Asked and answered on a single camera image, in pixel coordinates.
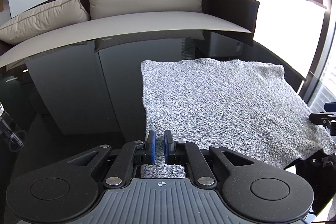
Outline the grey terry towel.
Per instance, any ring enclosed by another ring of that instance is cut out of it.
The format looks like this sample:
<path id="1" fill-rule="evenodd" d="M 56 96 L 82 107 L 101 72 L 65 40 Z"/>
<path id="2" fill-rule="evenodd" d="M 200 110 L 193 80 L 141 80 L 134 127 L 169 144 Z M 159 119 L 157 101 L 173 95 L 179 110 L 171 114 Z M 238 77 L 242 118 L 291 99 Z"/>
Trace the grey terry towel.
<path id="1" fill-rule="evenodd" d="M 167 165 L 163 134 L 213 144 L 284 169 L 316 152 L 335 153 L 324 127 L 309 120 L 310 108 L 286 82 L 284 67 L 258 61 L 203 58 L 141 63 L 142 102 L 147 131 L 157 134 L 154 165 L 144 178 L 183 178 L 179 165 Z"/>

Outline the clear plastic water cup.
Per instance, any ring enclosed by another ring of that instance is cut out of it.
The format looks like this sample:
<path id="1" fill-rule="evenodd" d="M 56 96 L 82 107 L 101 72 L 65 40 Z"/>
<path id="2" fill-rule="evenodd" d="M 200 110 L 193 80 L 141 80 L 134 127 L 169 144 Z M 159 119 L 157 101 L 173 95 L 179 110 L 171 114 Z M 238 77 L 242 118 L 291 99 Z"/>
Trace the clear plastic water cup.
<path id="1" fill-rule="evenodd" d="M 1 104 L 1 138 L 11 152 L 18 152 L 25 145 L 26 132 L 22 130 Z"/>

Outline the dark brown sofa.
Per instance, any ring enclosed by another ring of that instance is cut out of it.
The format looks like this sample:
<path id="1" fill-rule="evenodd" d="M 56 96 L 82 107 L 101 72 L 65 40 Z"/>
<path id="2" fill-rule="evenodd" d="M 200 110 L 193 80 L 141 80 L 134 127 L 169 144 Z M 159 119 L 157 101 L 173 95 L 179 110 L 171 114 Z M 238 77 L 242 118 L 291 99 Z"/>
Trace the dark brown sofa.
<path id="1" fill-rule="evenodd" d="M 116 15 L 58 28 L 10 46 L 1 42 L 1 67 L 27 57 L 103 38 L 140 32 L 212 30 L 237 33 L 252 43 L 260 3 L 256 0 L 202 0 L 202 12 L 157 11 Z"/>

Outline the small beige side cushion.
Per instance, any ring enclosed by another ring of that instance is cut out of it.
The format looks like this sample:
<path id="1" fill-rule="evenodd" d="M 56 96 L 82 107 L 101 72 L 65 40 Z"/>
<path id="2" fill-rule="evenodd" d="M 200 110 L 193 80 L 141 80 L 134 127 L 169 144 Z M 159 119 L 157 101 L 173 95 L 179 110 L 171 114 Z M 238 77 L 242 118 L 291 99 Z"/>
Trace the small beige side cushion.
<path id="1" fill-rule="evenodd" d="M 17 45 L 40 34 L 88 20 L 90 16 L 80 0 L 56 0 L 23 12 L 1 25 L 1 40 Z"/>

